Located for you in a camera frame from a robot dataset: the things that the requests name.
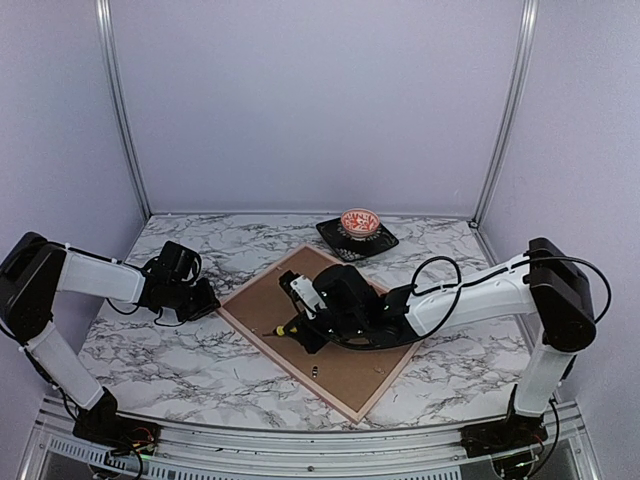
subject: white marble countertop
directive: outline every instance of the white marble countertop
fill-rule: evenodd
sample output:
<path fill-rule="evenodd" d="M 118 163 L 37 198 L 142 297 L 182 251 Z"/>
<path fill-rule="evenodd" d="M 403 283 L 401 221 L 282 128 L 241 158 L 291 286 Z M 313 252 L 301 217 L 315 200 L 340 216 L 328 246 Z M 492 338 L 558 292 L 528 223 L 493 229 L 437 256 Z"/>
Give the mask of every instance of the white marble countertop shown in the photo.
<path fill-rule="evenodd" d="M 167 240 L 202 255 L 203 273 L 221 298 L 302 243 L 330 253 L 302 215 L 174 215 L 153 217 L 129 262 L 142 265 Z M 356 266 L 394 287 L 410 282 L 424 259 L 448 255 L 463 273 L 487 264 L 465 222 L 383 217 L 400 244 Z M 424 281 L 450 278 L 442 263 Z M 119 401 L 120 409 L 210 425 L 288 430 L 394 428 L 504 414 L 529 359 L 511 318 L 442 329 L 426 340 L 373 407 L 353 425 L 273 364 L 217 314 L 179 328 L 153 324 L 142 311 L 121 316 L 106 304 L 80 358 Z M 165 313 L 162 322 L 175 322 Z"/>

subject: cork board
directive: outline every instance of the cork board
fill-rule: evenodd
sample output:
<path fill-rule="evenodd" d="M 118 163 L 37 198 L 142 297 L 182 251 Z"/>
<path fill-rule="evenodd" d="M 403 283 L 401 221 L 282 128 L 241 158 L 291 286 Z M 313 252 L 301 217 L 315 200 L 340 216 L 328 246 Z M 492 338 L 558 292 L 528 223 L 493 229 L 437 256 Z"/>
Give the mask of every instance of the cork board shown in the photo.
<path fill-rule="evenodd" d="M 357 352 L 328 344 L 315 355 L 291 338 L 263 337 L 284 325 L 296 312 L 278 285 L 287 270 L 315 278 L 341 263 L 309 245 L 302 245 L 227 297 L 218 311 L 240 334 L 351 421 L 358 423 L 405 367 L 418 344 L 379 352 Z M 385 289 L 367 281 L 379 292 Z M 317 376 L 312 376 L 317 367 Z"/>

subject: screwdriver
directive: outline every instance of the screwdriver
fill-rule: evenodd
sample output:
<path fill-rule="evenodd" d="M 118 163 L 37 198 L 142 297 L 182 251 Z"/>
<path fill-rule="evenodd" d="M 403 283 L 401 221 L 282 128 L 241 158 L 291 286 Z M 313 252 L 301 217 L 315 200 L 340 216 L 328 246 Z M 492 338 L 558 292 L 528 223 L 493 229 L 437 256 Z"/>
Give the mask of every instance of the screwdriver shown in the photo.
<path fill-rule="evenodd" d="M 269 333 L 263 333 L 263 337 L 285 337 L 287 335 L 298 333 L 298 329 L 296 327 L 291 328 L 288 332 L 284 326 L 278 325 Z"/>

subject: white wall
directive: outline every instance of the white wall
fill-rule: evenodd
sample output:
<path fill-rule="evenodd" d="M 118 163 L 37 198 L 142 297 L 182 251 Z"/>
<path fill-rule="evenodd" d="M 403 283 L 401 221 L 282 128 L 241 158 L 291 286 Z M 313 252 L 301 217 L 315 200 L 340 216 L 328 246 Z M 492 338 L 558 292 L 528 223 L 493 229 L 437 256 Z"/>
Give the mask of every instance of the white wall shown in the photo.
<path fill-rule="evenodd" d="M 639 475 L 639 185 L 640 2 L 541 2 L 485 228 L 502 258 L 544 235 L 611 280 L 611 312 L 567 384 L 605 479 Z M 598 309 L 602 288 L 593 284 Z"/>
<path fill-rule="evenodd" d="M 154 211 L 471 216 L 514 0 L 115 0 Z"/>
<path fill-rule="evenodd" d="M 117 136 L 95 2 L 11 0 L 0 8 L 0 259 L 28 230 L 123 255 L 142 227 Z M 54 307 L 78 349 L 99 302 Z M 16 477 L 46 386 L 0 335 L 0 476 Z"/>

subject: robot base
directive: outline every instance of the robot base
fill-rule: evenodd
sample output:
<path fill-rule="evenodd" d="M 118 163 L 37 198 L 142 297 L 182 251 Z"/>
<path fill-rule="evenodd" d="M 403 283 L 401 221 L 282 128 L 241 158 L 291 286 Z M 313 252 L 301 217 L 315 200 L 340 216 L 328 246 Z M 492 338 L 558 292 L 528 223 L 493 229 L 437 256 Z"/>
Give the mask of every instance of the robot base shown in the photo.
<path fill-rule="evenodd" d="M 117 415 L 118 402 L 106 388 L 104 392 L 91 410 L 80 410 L 73 427 L 74 437 L 113 447 L 122 454 L 127 454 L 134 444 L 144 444 L 147 452 L 151 453 L 155 449 L 160 426 Z"/>
<path fill-rule="evenodd" d="M 524 417 L 515 413 L 516 388 L 511 392 L 506 418 L 462 428 L 461 444 L 469 458 L 528 447 L 549 438 L 543 416 Z"/>

